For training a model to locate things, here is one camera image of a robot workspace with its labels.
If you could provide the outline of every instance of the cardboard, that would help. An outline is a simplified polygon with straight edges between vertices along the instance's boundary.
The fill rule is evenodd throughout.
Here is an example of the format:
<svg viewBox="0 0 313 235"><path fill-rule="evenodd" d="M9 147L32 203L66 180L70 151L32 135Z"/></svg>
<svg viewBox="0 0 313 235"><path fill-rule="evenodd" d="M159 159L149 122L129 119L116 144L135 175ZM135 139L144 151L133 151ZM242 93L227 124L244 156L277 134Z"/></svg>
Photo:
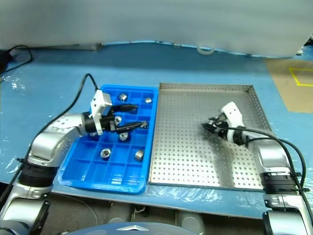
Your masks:
<svg viewBox="0 0 313 235"><path fill-rule="evenodd" d="M313 113L313 62L265 59L277 90L290 112Z"/></svg>

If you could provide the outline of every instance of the hex nut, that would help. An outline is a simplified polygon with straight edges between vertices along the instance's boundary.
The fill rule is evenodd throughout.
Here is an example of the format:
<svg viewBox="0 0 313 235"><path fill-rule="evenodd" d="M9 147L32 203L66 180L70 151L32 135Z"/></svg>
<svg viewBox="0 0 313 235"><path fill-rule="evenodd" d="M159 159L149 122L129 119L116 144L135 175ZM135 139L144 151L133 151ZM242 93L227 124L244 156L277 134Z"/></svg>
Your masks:
<svg viewBox="0 0 313 235"><path fill-rule="evenodd" d="M122 101L122 102L125 102L125 101L127 100L127 95L121 94L121 95L119 96L119 100Z"/></svg>
<svg viewBox="0 0 313 235"><path fill-rule="evenodd" d="M124 133L119 134L119 139L121 141L127 140L128 139L128 132L124 132Z"/></svg>
<svg viewBox="0 0 313 235"><path fill-rule="evenodd" d="M135 159L141 162L143 160L143 155L144 155L144 151L137 150L137 152L135 153Z"/></svg>
<svg viewBox="0 0 313 235"><path fill-rule="evenodd" d="M102 149L102 151L100 153L100 157L103 159L108 158L110 155L111 155L111 150L109 148Z"/></svg>
<svg viewBox="0 0 313 235"><path fill-rule="evenodd" d="M145 102L148 104L148 103L151 103L152 102L152 99L150 97L147 97L145 98Z"/></svg>
<svg viewBox="0 0 313 235"><path fill-rule="evenodd" d="M116 126L118 126L122 121L122 117L121 116L115 116L114 118L114 123Z"/></svg>

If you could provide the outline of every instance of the plastic sheet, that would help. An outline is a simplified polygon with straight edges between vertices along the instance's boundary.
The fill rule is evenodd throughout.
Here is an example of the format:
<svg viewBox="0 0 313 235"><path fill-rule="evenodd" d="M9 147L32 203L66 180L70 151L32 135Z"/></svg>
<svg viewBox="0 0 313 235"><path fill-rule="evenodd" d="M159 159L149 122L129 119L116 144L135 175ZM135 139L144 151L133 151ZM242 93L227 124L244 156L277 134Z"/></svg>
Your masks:
<svg viewBox="0 0 313 235"><path fill-rule="evenodd" d="M81 77L90 72L99 85L158 87L160 82L251 84L272 130L293 142L307 163L306 187L313 188L313 119L311 114L286 110L261 58L216 51L201 56L193 48L173 49L160 44L116 45L98 52L33 50L34 61L2 75L0 87L0 180L9 182L36 132L60 113L75 96ZM71 112L86 111L94 89L86 83ZM299 160L295 162L300 170ZM188 211L261 218L262 192L147 185L139 195L81 190L54 182L54 192L154 205ZM313 205L312 193L307 193Z"/></svg>

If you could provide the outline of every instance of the cable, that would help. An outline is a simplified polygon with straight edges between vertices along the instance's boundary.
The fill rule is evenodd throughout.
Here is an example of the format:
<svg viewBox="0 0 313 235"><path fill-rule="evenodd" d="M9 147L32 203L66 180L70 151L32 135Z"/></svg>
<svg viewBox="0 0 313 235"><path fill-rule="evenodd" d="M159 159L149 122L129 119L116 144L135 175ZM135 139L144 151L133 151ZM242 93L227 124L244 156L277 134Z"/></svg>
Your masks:
<svg viewBox="0 0 313 235"><path fill-rule="evenodd" d="M90 73L86 73L82 79L82 82L80 83L80 86L79 86L79 89L78 89L78 92L75 96L75 99L73 100L73 102L63 111L61 112L58 116L56 116L55 118L53 118L51 121L49 121L43 128L41 128L41 130L37 133L37 135L35 136L35 138L44 130L46 129L51 123L53 123L55 120L57 120L58 118L60 118L61 116L63 116L65 113L67 113L74 105L75 103L77 102L82 90L83 90L83 87L84 87L84 84L85 84L85 81L86 79L90 77L90 79L92 80L92 83L95 87L95 90L98 90L98 86L96 84L96 82L94 81L92 75ZM23 168L23 162L25 162L28 158L28 155L30 153L30 150L31 150L31 146L35 140L35 138L32 140L32 142L30 143L29 145L29 148L28 148L28 151L24 157L24 160L22 161L22 164L20 165L19 169L16 171L15 175L13 176L12 180L10 181L9 185L6 187L6 189L4 190L3 194L1 195L0 197L0 204L2 203L2 201L4 200L4 198L6 197L6 195L9 193L9 191L11 190L11 187L12 185L14 184L16 178L18 177L18 174L20 173L20 171L22 170Z"/></svg>
<svg viewBox="0 0 313 235"><path fill-rule="evenodd" d="M308 39L304 46L313 46L313 39Z"/></svg>
<svg viewBox="0 0 313 235"><path fill-rule="evenodd" d="M33 61L33 59L34 59L33 54L31 53L30 48L29 48L28 46L26 46L26 45L17 45L17 46L15 46L15 47L10 48L7 52L10 53L12 50L14 50L14 49L16 49L16 48L19 48L19 47L24 47L24 48L26 48L26 49L28 50L28 53L29 53L29 56L30 56L29 60L27 60L26 62L21 63L21 64L19 64L19 65L16 65L16 66L13 67L13 68L10 68L10 69L8 69L8 70L5 70L5 71L3 71L2 73L9 72L9 71L11 71L11 70L17 69L18 67L23 66L23 65L28 64L28 63L30 63L30 62Z"/></svg>
<svg viewBox="0 0 313 235"><path fill-rule="evenodd" d="M11 233L13 235L16 235L16 233L12 229L10 229L10 228L3 228L3 227L1 227L0 230L4 230L4 231L9 232L9 233Z"/></svg>
<svg viewBox="0 0 313 235"><path fill-rule="evenodd" d="M244 142L243 144L247 144L249 142L252 142L252 141L257 141L257 140L265 140L265 139L270 139L268 137L262 137L262 138L254 138L254 139L249 139L247 140L246 142ZM288 144L289 146L291 146L296 152L297 154L299 155L299 158L300 158L300 161L301 161L301 165L302 165L302 176L301 176L301 182L300 182L300 185L301 187L304 186L304 181L305 181L305 177L306 177L306 174L307 174L307 167L306 167L306 164L305 164L305 160L304 160L304 157L301 153L301 151L291 142L289 141L286 141L286 140L283 140L283 139L279 139L281 142L283 143L286 143Z"/></svg>
<svg viewBox="0 0 313 235"><path fill-rule="evenodd" d="M284 152L286 153L286 156L288 158L288 161L289 161L289 164L290 164L290 168L291 168L291 172L292 172L292 177L293 177L293 180L295 182L295 184L297 185L298 189L299 189L299 193L300 195L302 196L303 198L303 201L306 205L306 208L308 210L308 213L310 215L310 219L311 219L311 224L313 224L313 213L311 211L311 207L310 207L310 204L305 196L305 193L299 183L299 180L298 178L296 177L296 174L295 174L295 170L294 170L294 166L293 166L293 162L292 162L292 158L291 158L291 155L288 151L288 149L286 148L286 146L283 144L282 141L280 141L277 137L269 134L269 133L266 133L266 132L263 132L263 131L259 131L259 130L253 130L253 129L248 129L248 128L240 128L240 127L223 127L223 126L219 126L219 125L216 125L216 127L220 128L220 129L224 129L224 130L238 130L238 131L248 131L248 132L253 132L253 133L258 133L258 134L261 134L261 135L265 135L265 136L268 136L269 138L277 141L283 148Z"/></svg>
<svg viewBox="0 0 313 235"><path fill-rule="evenodd" d="M82 201L82 200L79 200L75 197L71 197L71 196L66 196L66 195L63 195L63 194L58 194L58 196L62 196L62 197L66 197L66 198L69 198L69 199L72 199L72 200L75 200L77 202L80 202L82 204L84 204L86 207L88 207L90 209L90 211L93 213L93 216L95 218L95 222L96 222L96 226L98 226L98 217L96 215L96 212L94 212L94 210L91 208L91 206L89 206L86 202Z"/></svg>

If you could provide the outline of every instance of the stainless steel tray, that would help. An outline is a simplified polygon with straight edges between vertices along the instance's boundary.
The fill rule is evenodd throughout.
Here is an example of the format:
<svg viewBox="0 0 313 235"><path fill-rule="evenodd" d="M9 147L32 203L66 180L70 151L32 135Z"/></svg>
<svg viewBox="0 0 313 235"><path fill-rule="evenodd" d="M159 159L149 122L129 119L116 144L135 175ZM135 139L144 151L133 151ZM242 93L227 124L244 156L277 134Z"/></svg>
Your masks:
<svg viewBox="0 0 313 235"><path fill-rule="evenodd" d="M231 101L246 126L270 130L253 86L161 83L150 183L262 189L252 153L201 127Z"/></svg>

